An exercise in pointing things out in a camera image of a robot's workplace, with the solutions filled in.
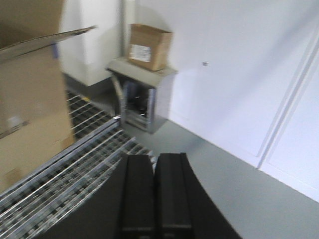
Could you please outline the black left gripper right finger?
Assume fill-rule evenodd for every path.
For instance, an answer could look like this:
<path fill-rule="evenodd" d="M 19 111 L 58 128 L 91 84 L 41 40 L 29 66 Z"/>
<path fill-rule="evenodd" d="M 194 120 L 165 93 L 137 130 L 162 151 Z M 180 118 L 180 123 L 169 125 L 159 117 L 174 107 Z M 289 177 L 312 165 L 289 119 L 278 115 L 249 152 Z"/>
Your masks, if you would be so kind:
<path fill-rule="evenodd" d="M 155 186 L 157 238 L 240 238 L 204 190 L 186 153 L 160 154 Z"/>

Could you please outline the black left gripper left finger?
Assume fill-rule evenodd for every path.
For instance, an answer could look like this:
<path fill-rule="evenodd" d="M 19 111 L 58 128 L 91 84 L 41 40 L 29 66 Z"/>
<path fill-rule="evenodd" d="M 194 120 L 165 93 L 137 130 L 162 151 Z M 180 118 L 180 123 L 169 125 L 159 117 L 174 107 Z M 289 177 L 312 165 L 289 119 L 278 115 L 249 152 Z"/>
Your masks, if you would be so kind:
<path fill-rule="evenodd" d="M 153 169 L 149 156 L 125 156 L 92 196 L 37 238 L 154 238 Z"/>

